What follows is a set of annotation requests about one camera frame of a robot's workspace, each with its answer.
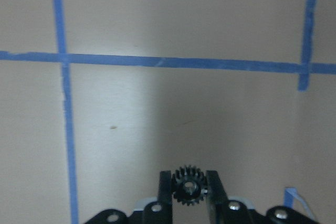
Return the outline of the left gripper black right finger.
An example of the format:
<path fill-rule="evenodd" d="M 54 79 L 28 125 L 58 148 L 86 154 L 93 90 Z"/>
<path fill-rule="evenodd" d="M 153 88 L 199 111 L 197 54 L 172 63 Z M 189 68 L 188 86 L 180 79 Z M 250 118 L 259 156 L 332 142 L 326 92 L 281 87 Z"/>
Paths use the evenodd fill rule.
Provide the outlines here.
<path fill-rule="evenodd" d="M 227 201 L 227 194 L 221 182 L 219 174 L 215 170 L 206 171 L 207 196 L 206 202 L 209 206 L 223 204 Z"/>

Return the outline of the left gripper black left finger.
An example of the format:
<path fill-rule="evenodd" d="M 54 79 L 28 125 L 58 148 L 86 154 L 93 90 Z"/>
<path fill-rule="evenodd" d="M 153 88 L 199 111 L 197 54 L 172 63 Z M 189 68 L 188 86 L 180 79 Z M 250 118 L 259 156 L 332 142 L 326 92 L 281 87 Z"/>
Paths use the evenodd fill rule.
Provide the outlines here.
<path fill-rule="evenodd" d="M 170 170 L 160 172 L 158 202 L 172 208 L 172 175 Z"/>

